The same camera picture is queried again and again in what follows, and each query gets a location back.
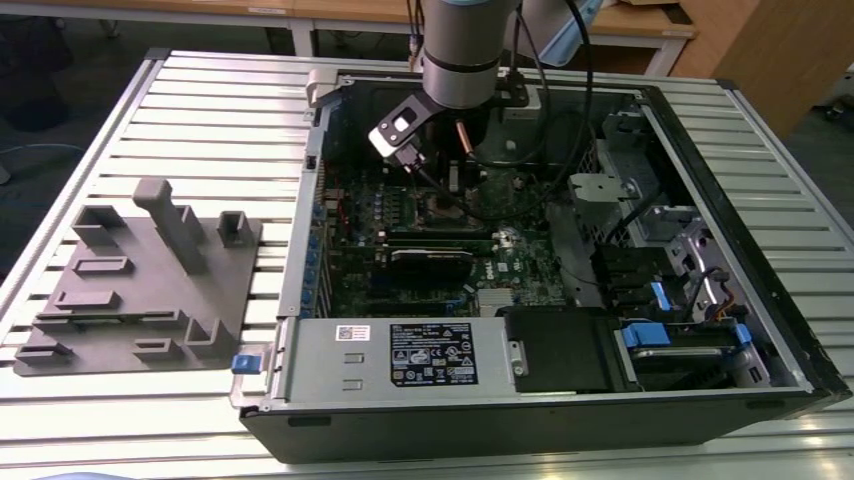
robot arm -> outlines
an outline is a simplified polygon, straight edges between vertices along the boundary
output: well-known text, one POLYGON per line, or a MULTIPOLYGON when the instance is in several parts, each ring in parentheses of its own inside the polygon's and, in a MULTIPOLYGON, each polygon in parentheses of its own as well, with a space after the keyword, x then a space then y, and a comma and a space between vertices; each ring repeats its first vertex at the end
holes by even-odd
MULTIPOLYGON (((578 25, 567 0, 424 0, 423 91, 412 94, 383 118, 368 138, 380 155, 396 156, 404 166, 418 162, 411 144, 415 132, 443 112, 463 116, 472 109, 526 106, 523 77, 511 71, 498 78, 504 45, 514 43, 519 9, 536 28, 534 45, 520 53, 548 58, 550 64, 568 61, 580 44, 578 25)), ((586 0, 580 11, 590 23, 602 0, 586 0)))

green circuit board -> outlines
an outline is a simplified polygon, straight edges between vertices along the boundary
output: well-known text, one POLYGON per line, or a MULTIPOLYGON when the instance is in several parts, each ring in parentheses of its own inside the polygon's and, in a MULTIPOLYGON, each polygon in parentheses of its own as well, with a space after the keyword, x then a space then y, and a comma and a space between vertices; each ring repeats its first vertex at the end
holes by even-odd
MULTIPOLYGON (((390 182, 364 172, 330 179, 327 198, 335 202, 328 206, 336 216, 330 257, 332 316, 478 316, 478 290, 499 288, 510 289, 516 305, 566 304, 542 212, 486 225, 443 205, 431 188, 406 180, 390 182), (471 270, 462 285, 384 284, 378 273, 383 259, 400 250, 470 253, 471 270)), ((547 185, 535 177, 495 170, 468 192, 467 201, 491 215, 506 211, 507 205, 534 201, 543 188, 547 185)))

wire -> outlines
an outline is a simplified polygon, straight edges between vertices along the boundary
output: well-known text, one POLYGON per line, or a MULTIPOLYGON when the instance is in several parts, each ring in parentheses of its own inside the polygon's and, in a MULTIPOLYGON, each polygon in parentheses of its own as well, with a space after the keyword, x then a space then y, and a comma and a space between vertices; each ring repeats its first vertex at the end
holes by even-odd
POLYGON ((711 315, 711 318, 714 318, 715 321, 720 321, 726 310, 735 304, 735 294, 732 293, 732 290, 727 288, 726 281, 718 282, 718 286, 720 287, 723 293, 726 293, 726 301, 723 302, 720 307, 718 307, 715 313, 712 313, 711 315))
POLYGON ((424 8, 422 6, 422 0, 415 0, 415 32, 422 36, 422 25, 424 25, 424 8))
POLYGON ((516 7, 516 21, 512 25, 512 49, 510 50, 510 71, 516 71, 516 51, 519 49, 519 18, 522 18, 522 3, 516 7))
POLYGON ((708 267, 706 270, 703 270, 703 273, 700 273, 699 279, 696 281, 696 285, 694 286, 694 291, 691 292, 690 300, 684 304, 684 314, 682 315, 682 319, 680 319, 682 323, 692 324, 692 322, 690 322, 688 320, 691 319, 691 315, 694 314, 694 304, 696 303, 696 297, 699 297, 699 292, 703 289, 703 283, 706 282, 708 275, 711 275, 718 271, 723 271, 720 267, 708 267))
POLYGON ((528 42, 531 50, 534 51, 534 65, 536 67, 536 73, 539 74, 542 89, 543 89, 543 115, 540 117, 539 126, 536 127, 536 132, 538 132, 536 144, 531 149, 531 151, 527 153, 527 155, 524 155, 522 158, 508 162, 492 162, 484 158, 476 157, 475 155, 470 155, 470 158, 476 163, 479 163, 484 167, 491 167, 491 168, 514 168, 514 167, 518 167, 519 165, 524 165, 539 156, 539 154, 543 152, 543 149, 546 148, 548 120, 551 117, 551 91, 548 90, 548 81, 546 79, 546 69, 543 68, 543 63, 539 61, 539 53, 536 52, 536 45, 534 44, 534 36, 531 35, 528 24, 524 21, 524 17, 522 16, 522 9, 516 10, 516 25, 522 26, 526 40, 528 42))
POLYGON ((76 150, 80 153, 85 153, 85 149, 80 148, 76 145, 67 145, 64 143, 32 143, 29 145, 19 145, 17 147, 7 148, 5 150, 0 150, 0 155, 5 155, 7 153, 17 152, 19 150, 25 150, 28 148, 67 148, 69 150, 76 150))
MULTIPOLYGON (((508 220, 511 218, 516 218, 524 214, 527 214, 530 211, 532 211, 535 208, 538 208, 540 206, 540 204, 543 202, 546 202, 548 200, 548 198, 551 197, 551 195, 558 191, 558 188, 560 188, 560 180, 563 179, 563 177, 566 176, 566 174, 568 173, 570 170, 570 165, 571 165, 571 159, 575 158, 576 154, 578 154, 578 149, 582 143, 582 137, 584 134, 584 130, 586 130, 586 125, 590 123, 590 109, 591 109, 591 105, 592 105, 592 46, 590 43, 590 35, 587 33, 587 26, 584 25, 584 19, 582 18, 582 14, 578 11, 578 6, 575 5, 575 3, 571 0, 567 0, 567 6, 570 7, 570 10, 572 12, 572 17, 575 17, 575 22, 578 23, 578 28, 582 34, 582 45, 584 47, 584 56, 586 56, 586 61, 587 61, 587 75, 586 75, 586 82, 584 82, 584 106, 582 107, 582 124, 578 128, 576 134, 575 134, 575 144, 572 145, 572 151, 567 157, 567 162, 564 163, 563 167, 560 168, 560 171, 558 172, 558 177, 551 185, 551 187, 546 190, 546 192, 540 195, 540 197, 527 206, 522 207, 519 210, 516 210, 515 212, 506 214, 506 215, 498 215, 498 216, 486 216, 482 215, 479 212, 475 212, 471 207, 468 207, 468 205, 460 201, 454 194, 442 186, 439 185, 439 183, 430 177, 430 175, 427 175, 426 173, 422 172, 422 170, 419 170, 422 178, 424 179, 424 181, 430 184, 430 186, 432 188, 435 188, 438 190, 438 192, 444 195, 448 200, 459 207, 459 209, 471 217, 476 218, 480 221, 484 222, 492 222, 492 221, 499 221, 499 220, 508 220)), ((527 29, 527 24, 524 23, 524 18, 522 16, 519 16, 519 21, 522 24, 522 28, 523 30, 527 31, 527 33, 530 33, 528 29, 527 29)), ((534 45, 534 41, 528 35, 528 40, 531 42, 531 49, 534 50, 534 57, 539 59, 539 53, 536 52, 536 46, 534 45)), ((543 83, 547 84, 546 81, 546 74, 543 72, 543 83)))
POLYGON ((406 13, 410 16, 410 35, 416 35, 415 33, 415 17, 412 16, 412 0, 406 0, 406 13))
POLYGON ((582 277, 579 277, 578 275, 575 275, 568 268, 566 268, 566 265, 563 265, 563 260, 560 260, 560 257, 555 257, 555 262, 558 263, 558 265, 560 266, 560 270, 563 270, 566 272, 566 274, 572 277, 575 280, 578 280, 582 283, 586 283, 587 285, 592 285, 594 287, 599 287, 603 288, 600 283, 596 283, 591 280, 584 280, 582 277))
POLYGON ((638 202, 638 205, 635 205, 635 208, 631 210, 631 212, 628 212, 628 215, 626 215, 626 217, 622 218, 619 222, 616 222, 616 225, 614 225, 614 228, 611 229, 608 234, 604 236, 604 241, 602 243, 604 244, 611 243, 611 240, 614 239, 616 232, 619 232, 623 228, 626 228, 626 226, 634 221, 634 219, 638 218, 638 216, 643 212, 646 212, 646 210, 652 205, 652 202, 658 200, 658 197, 662 195, 663 192, 664 190, 659 184, 655 187, 655 189, 650 192, 650 194, 640 199, 640 201, 638 202))

aluminum extrusion table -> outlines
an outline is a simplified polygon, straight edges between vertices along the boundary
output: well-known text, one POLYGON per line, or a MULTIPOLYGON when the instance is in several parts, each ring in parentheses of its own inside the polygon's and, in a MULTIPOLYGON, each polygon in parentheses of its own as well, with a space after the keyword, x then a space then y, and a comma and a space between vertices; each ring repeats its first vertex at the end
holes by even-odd
MULTIPOLYGON (((272 340, 316 67, 404 71, 403 63, 171 52, 143 63, 0 288, 0 473, 135 478, 843 478, 854 470, 854 400, 757 424, 696 447, 403 463, 288 466, 237 421, 229 395, 261 376, 227 370, 21 378, 12 360, 75 248, 81 205, 131 202, 163 176, 199 216, 243 210, 264 221, 241 341, 272 340)), ((579 80, 574 73, 551 74, 579 80)), ((849 384, 854 387, 854 234, 738 91, 714 81, 599 75, 655 83, 849 384)))

motherboard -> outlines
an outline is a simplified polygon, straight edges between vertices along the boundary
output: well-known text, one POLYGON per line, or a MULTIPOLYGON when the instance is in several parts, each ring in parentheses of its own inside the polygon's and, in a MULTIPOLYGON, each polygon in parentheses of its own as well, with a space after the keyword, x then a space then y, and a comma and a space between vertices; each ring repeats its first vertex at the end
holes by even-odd
MULTIPOLYGON (((487 214, 531 201, 547 184, 487 170, 466 199, 487 214)), ((564 305, 560 263, 538 209, 487 225, 406 172, 331 168, 332 317, 494 316, 512 305, 564 305)))

